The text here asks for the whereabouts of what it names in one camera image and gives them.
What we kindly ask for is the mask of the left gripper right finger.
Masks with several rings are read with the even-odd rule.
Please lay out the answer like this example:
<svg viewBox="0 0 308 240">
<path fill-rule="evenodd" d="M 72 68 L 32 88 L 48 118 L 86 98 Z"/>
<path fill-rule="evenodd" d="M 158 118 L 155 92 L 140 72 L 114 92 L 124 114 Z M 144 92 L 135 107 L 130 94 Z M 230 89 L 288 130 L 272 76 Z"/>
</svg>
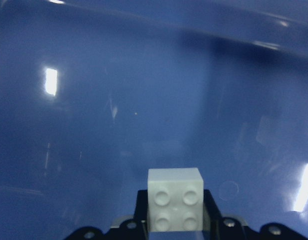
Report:
<svg viewBox="0 0 308 240">
<path fill-rule="evenodd" d="M 203 198 L 203 238 L 206 240 L 218 240 L 219 220 L 222 218 L 211 192 L 204 190 Z"/>
</svg>

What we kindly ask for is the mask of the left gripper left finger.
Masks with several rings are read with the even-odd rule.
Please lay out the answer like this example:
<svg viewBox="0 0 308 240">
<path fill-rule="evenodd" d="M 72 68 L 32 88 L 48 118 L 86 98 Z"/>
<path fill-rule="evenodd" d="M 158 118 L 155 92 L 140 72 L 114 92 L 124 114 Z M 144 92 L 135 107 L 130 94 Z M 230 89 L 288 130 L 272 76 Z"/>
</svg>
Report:
<svg viewBox="0 0 308 240">
<path fill-rule="evenodd" d="M 136 222 L 136 228 L 142 235 L 142 240 L 149 239 L 149 227 L 148 227 L 148 191 L 139 190 L 137 192 L 136 206 L 134 211 L 134 221 Z"/>
</svg>

